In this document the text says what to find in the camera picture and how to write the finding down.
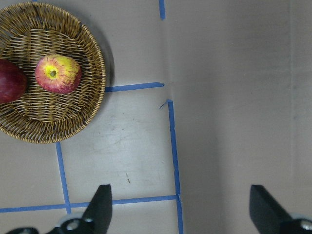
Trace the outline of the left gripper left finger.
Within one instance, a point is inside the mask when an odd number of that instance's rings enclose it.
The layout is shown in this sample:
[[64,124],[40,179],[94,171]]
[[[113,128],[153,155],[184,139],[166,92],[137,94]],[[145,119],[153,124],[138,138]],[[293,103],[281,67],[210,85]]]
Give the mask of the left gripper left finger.
[[[63,209],[63,205],[45,205],[12,208],[13,212]],[[67,214],[46,234],[106,234],[112,219],[113,200],[111,185],[100,185],[81,214]],[[7,234],[40,234],[37,228],[20,226]]]

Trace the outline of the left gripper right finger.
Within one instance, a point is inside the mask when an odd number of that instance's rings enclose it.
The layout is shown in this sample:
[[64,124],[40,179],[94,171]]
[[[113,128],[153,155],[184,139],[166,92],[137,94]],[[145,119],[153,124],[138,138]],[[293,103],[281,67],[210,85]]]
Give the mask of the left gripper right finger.
[[260,234],[310,234],[312,219],[290,215],[262,185],[252,185],[249,215]]

